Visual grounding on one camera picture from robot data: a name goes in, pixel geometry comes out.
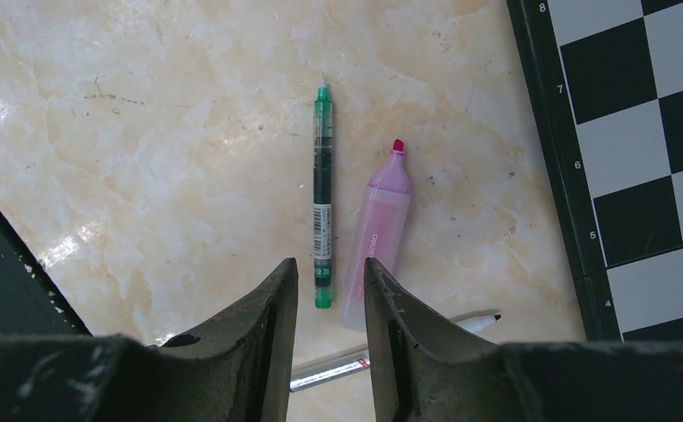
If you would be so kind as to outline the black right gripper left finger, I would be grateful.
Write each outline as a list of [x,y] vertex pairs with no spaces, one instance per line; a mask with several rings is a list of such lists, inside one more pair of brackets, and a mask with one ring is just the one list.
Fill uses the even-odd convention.
[[0,336],[0,421],[282,421],[298,271],[160,346],[123,335]]

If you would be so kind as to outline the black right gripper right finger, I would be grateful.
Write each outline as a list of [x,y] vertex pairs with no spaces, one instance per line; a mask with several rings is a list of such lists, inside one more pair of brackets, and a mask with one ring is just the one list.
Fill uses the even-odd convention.
[[379,421],[683,421],[683,342],[495,344],[365,263]]

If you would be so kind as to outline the white marker dark blue cap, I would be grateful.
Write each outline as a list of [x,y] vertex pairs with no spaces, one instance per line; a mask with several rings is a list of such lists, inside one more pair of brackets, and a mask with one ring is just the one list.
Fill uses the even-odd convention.
[[[502,318],[500,313],[461,315],[451,319],[460,328],[478,333]],[[366,345],[308,361],[292,369],[289,390],[297,393],[368,370],[371,359]]]

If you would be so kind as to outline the pink highlighter pen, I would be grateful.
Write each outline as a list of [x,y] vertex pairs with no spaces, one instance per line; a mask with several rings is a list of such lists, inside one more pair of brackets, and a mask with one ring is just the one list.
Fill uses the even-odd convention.
[[340,323],[364,331],[364,269],[375,258],[392,271],[411,203],[410,178],[404,168],[404,142],[396,139],[387,162],[368,180],[345,271],[340,304]]

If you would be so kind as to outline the green gel pen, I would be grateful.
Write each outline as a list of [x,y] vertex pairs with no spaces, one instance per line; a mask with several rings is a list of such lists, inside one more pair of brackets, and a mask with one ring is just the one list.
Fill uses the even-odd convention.
[[333,111],[325,77],[314,102],[313,260],[315,306],[332,305],[332,143]]

